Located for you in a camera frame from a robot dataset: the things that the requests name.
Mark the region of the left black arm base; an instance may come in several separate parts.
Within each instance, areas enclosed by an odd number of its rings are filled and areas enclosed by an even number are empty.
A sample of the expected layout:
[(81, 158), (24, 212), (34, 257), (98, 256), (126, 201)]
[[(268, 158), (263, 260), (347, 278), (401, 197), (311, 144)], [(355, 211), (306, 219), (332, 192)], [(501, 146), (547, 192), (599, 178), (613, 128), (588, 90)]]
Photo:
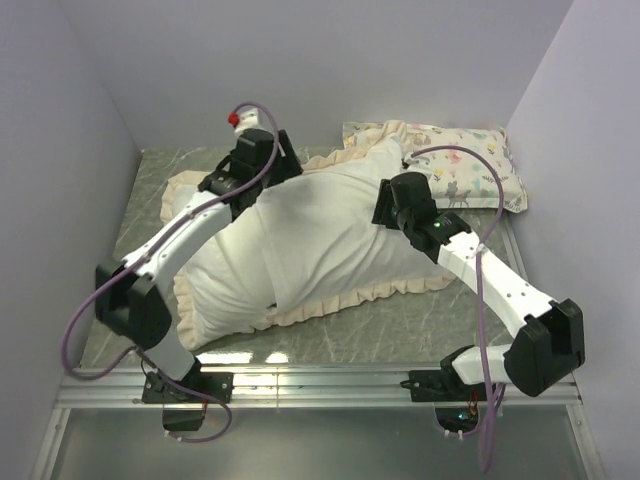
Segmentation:
[[(152, 372), (146, 375), (141, 403), (162, 407), (162, 426), (168, 436), (185, 443), (204, 443), (220, 438), (230, 429), (233, 387), (231, 372), (199, 372), (182, 382)], [(208, 437), (193, 437), (192, 433), (204, 426), (206, 415), (214, 406), (220, 406), (226, 415), (223, 425)]]

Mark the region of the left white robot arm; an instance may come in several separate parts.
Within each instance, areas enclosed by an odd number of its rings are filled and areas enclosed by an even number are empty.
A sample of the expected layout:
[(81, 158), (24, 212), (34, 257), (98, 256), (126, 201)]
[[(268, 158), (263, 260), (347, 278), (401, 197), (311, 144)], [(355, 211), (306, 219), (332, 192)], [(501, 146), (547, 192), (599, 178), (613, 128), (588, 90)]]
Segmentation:
[(95, 315), (130, 340), (166, 379), (179, 402), (195, 399), (201, 364), (180, 343), (164, 296), (174, 276), (216, 233), (233, 224), (263, 190), (301, 175), (286, 131), (248, 128), (178, 215), (144, 246), (96, 268)]

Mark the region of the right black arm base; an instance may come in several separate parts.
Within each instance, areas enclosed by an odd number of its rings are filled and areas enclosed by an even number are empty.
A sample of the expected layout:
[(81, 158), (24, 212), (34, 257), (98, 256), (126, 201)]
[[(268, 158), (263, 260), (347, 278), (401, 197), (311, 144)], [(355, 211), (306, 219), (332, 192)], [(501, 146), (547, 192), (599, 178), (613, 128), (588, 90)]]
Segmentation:
[(440, 361), (439, 370), (410, 370), (400, 387), (410, 392), (413, 403), (464, 402), (462, 407), (436, 407), (438, 425), (446, 435), (455, 433), (459, 438), (474, 433), (481, 425), (479, 402), (487, 399), (484, 382), (467, 385), (458, 376), (453, 361), (471, 345), (459, 348)]

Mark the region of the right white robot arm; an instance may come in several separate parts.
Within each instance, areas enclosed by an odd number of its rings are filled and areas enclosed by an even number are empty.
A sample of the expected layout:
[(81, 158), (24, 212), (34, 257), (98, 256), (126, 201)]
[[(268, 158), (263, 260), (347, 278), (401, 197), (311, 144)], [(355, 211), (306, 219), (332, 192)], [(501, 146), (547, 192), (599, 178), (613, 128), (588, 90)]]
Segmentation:
[(464, 347), (445, 357), (430, 387), (441, 400), (463, 399), (486, 379), (537, 397), (583, 365), (581, 308), (536, 289), (456, 213), (438, 212), (424, 176), (408, 172), (382, 180), (372, 222), (400, 231), (415, 250), (466, 284), (512, 338), (509, 345)]

